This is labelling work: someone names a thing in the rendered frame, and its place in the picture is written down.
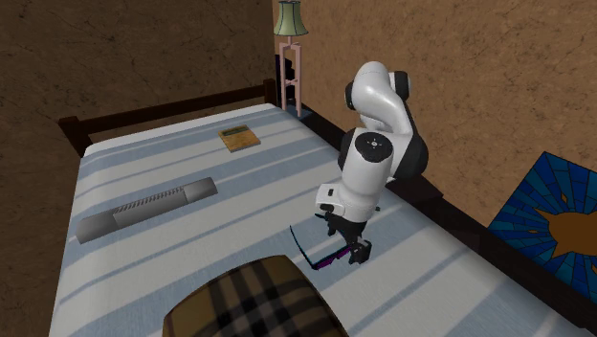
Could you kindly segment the tan flat book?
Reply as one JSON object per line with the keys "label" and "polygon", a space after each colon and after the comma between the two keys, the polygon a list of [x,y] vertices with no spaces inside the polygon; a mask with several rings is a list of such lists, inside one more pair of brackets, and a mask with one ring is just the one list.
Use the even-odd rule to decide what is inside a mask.
{"label": "tan flat book", "polygon": [[221,130],[218,132],[218,135],[229,152],[236,152],[261,144],[260,140],[245,124]]}

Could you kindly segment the bed with striped blue cover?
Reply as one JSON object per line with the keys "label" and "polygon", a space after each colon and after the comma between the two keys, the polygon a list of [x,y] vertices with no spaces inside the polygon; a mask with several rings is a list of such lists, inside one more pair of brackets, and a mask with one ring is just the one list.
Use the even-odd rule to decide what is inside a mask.
{"label": "bed with striped blue cover", "polygon": [[[229,152],[245,124],[261,144]],[[349,337],[597,337],[597,305],[559,280],[522,286],[526,260],[446,202],[424,177],[391,183],[365,228],[363,264],[313,270],[342,245],[315,215],[335,183],[342,133],[263,103],[102,141],[81,158],[50,337],[159,337],[191,291],[246,262],[289,258]],[[81,219],[210,177],[218,194],[79,243]]]}

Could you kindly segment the blue mosaic pattern panel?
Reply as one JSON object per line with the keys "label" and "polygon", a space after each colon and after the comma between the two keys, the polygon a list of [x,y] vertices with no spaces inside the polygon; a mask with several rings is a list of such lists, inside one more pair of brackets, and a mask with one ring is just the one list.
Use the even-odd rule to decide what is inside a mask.
{"label": "blue mosaic pattern panel", "polygon": [[597,304],[597,171],[544,152],[488,230]]}

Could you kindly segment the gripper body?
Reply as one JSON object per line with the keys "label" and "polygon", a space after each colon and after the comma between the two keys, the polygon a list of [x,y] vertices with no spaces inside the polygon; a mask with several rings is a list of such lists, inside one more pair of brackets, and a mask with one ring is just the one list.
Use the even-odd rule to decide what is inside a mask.
{"label": "gripper body", "polygon": [[348,245],[367,247],[368,241],[363,239],[362,233],[367,222],[352,222],[333,213],[326,213],[327,234],[329,236],[339,233]]}

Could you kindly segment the brown plaid pillow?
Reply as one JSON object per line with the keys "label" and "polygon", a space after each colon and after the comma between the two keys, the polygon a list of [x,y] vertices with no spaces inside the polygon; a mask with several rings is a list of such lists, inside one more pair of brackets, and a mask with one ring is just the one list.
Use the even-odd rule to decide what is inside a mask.
{"label": "brown plaid pillow", "polygon": [[166,315],[162,337],[349,337],[299,268],[278,255],[208,281]]}

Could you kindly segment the black and purple eyeglasses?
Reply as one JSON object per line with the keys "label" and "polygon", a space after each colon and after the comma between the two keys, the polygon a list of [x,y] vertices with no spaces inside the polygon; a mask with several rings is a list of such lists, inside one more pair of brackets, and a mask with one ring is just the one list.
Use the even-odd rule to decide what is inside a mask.
{"label": "black and purple eyeglasses", "polygon": [[[319,214],[316,213],[316,217],[318,218],[322,218],[325,220],[325,214]],[[301,254],[303,255],[303,257],[305,258],[305,260],[308,262],[309,266],[313,269],[313,270],[321,270],[322,268],[331,265],[335,260],[339,260],[342,259],[344,256],[346,255],[350,255],[350,247],[351,245],[348,245],[347,243],[345,243],[345,245],[343,247],[341,247],[340,249],[336,250],[335,252],[317,260],[316,262],[313,262],[305,253],[305,251],[302,249],[302,247],[299,245],[299,242],[295,236],[295,232],[293,230],[292,227],[290,227],[290,231],[292,234],[292,237],[295,241],[295,243],[298,246],[299,251],[301,252]],[[364,262],[367,262],[368,259],[361,259],[361,263],[358,264],[362,264]]]}

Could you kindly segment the floor lamp with green shade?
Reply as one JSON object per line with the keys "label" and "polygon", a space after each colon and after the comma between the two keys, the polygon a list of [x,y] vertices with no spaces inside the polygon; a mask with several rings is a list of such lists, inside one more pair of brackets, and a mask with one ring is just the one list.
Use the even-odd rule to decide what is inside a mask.
{"label": "floor lamp with green shade", "polygon": [[[299,42],[293,41],[296,36],[307,35],[300,13],[299,0],[279,0],[278,1],[278,19],[274,26],[274,35],[285,36],[286,42],[280,42],[278,45],[279,55],[279,84],[280,84],[280,104],[283,110],[287,110],[287,87],[295,87],[295,107],[297,117],[301,117],[301,56],[302,46]],[[286,77],[285,52],[292,50],[295,52],[296,70],[295,77],[288,79]]]}

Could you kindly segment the long grey ribbed cylinder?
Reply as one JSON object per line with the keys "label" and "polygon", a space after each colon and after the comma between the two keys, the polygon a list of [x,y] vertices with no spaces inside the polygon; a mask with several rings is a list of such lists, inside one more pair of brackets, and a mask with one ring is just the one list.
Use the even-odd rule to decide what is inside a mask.
{"label": "long grey ribbed cylinder", "polygon": [[218,190],[210,177],[200,179],[85,217],[77,225],[76,238],[86,243],[216,194]]}

